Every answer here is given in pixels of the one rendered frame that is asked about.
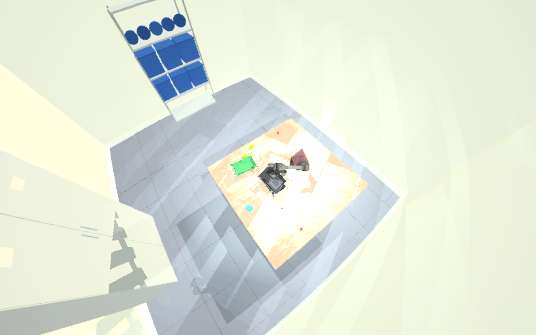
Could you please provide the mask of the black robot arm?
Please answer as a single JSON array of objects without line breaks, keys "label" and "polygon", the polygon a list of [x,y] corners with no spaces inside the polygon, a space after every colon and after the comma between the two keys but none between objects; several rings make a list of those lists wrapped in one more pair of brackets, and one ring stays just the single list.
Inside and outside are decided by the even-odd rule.
[{"label": "black robot arm", "polygon": [[285,165],[282,163],[268,163],[267,169],[273,169],[278,175],[284,177],[287,174],[286,169],[299,169],[301,171],[310,171],[310,164],[307,161],[299,161],[296,165]]}]

